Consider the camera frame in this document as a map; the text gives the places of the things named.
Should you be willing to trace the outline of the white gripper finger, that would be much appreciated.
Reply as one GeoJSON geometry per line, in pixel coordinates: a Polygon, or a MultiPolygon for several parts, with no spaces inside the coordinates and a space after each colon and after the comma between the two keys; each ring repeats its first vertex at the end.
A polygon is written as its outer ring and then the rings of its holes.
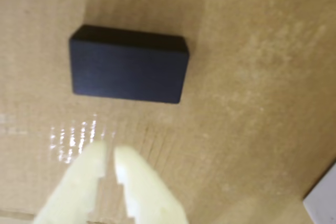
{"type": "Polygon", "coordinates": [[[33,223],[87,223],[100,179],[106,175],[107,145],[94,141],[68,167],[33,223]]]}
{"type": "Polygon", "coordinates": [[[127,216],[135,223],[188,223],[180,201],[135,149],[116,147],[114,167],[127,216]]]}

